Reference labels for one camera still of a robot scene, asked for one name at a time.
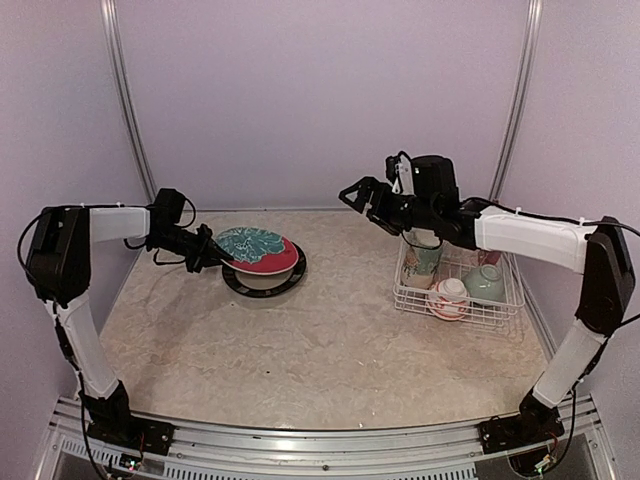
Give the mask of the left aluminium post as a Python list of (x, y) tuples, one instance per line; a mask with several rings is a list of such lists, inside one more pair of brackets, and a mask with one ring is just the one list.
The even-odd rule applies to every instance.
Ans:
[(111, 68), (115, 79), (116, 94), (131, 146), (134, 165), (140, 178), (144, 194), (146, 198), (151, 201), (155, 198), (157, 186), (147, 159), (138, 118), (135, 112), (119, 28), (117, 2), (114, 0), (102, 0), (100, 2), (100, 10)]

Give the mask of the red teal floral plate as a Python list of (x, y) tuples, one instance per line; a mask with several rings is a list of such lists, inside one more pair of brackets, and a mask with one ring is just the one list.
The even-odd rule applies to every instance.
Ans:
[(301, 254), (286, 237), (257, 227), (233, 227), (215, 237), (216, 244), (231, 260), (224, 264), (242, 273), (276, 275), (292, 270)]

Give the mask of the light green bowl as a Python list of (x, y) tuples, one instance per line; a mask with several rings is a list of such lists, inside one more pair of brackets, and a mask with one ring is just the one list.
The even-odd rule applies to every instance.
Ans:
[(462, 282), (474, 303), (506, 300), (504, 277), (494, 265), (481, 265), (471, 269), (462, 278)]

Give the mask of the black striped rim plate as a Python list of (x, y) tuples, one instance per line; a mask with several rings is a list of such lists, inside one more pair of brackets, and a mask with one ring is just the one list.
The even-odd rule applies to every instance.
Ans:
[(232, 291), (249, 298), (267, 299), (289, 292), (302, 281), (307, 268), (307, 259), (303, 250), (295, 243), (293, 246), (298, 254), (298, 260), (291, 269), (285, 272), (257, 275), (244, 273), (224, 265), (222, 278)]

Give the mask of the red polka dot plate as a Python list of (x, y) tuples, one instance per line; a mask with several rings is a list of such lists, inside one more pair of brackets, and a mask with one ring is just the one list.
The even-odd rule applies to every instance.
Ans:
[(500, 251), (487, 251), (487, 250), (479, 250), (478, 251), (478, 265), (492, 265), (496, 266), (500, 259), (502, 253)]

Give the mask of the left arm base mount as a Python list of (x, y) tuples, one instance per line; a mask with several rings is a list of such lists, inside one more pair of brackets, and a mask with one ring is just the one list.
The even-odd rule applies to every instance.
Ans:
[(107, 399), (85, 397), (84, 405), (91, 419), (90, 438), (142, 453), (168, 455), (175, 426), (133, 415), (126, 394), (114, 392)]

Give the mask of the teal floral cup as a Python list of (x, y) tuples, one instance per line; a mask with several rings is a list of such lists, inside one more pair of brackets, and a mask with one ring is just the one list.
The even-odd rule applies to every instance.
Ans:
[(443, 242), (430, 230), (414, 229), (404, 236), (407, 245), (401, 267), (401, 283), (428, 290), (434, 283), (443, 252)]

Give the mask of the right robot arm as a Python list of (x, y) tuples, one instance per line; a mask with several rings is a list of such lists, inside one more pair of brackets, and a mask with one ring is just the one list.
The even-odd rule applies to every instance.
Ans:
[(543, 442), (563, 435), (561, 401), (597, 365), (610, 338), (631, 323), (627, 309), (636, 275), (625, 235), (637, 229), (613, 217), (570, 219), (509, 208), (494, 201), (460, 196), (454, 163), (438, 155), (409, 159), (411, 190), (404, 192), (399, 152), (386, 160), (386, 178), (365, 176), (341, 190), (339, 199), (391, 235), (412, 229), (432, 231), (453, 246), (498, 251), (546, 263), (552, 289), (569, 276), (573, 288), (557, 293), (558, 305), (575, 302), (572, 323), (541, 376), (516, 413), (478, 425), (487, 453)]

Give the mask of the aluminium front rail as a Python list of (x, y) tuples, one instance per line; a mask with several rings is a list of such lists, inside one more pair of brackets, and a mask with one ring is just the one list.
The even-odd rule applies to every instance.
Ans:
[(87, 458), (76, 401), (58, 399), (35, 478), (96, 476), (92, 462), (132, 479), (514, 479), (515, 451), (486, 454), (474, 420), (378, 430), (296, 431), (173, 420), (166, 455), (144, 452), (127, 471), (129, 450), (91, 440)]

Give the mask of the red white small bowl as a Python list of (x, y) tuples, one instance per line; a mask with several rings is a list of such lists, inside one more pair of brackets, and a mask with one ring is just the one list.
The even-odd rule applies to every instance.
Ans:
[(428, 310), (444, 321), (459, 321), (470, 306), (468, 292), (460, 279), (446, 278), (435, 282), (427, 294)]

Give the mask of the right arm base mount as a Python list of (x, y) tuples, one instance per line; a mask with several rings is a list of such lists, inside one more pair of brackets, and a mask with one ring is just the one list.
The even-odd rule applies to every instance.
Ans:
[(565, 429), (557, 407), (547, 407), (532, 396), (526, 396), (519, 411), (505, 417), (491, 417), (477, 425), (484, 454), (518, 449), (554, 437)]

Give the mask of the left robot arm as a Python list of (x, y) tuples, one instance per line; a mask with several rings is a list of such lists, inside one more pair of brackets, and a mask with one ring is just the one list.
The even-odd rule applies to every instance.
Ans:
[(148, 250), (181, 257), (190, 273), (231, 260), (205, 224), (190, 232), (180, 226), (185, 196), (160, 190), (147, 206), (61, 205), (46, 207), (28, 225), (27, 251), (18, 262), (45, 304), (65, 359), (75, 370), (88, 436), (127, 448), (166, 454), (174, 425), (132, 414), (129, 396), (106, 358), (92, 318), (89, 287), (91, 248), (111, 240), (140, 239)]

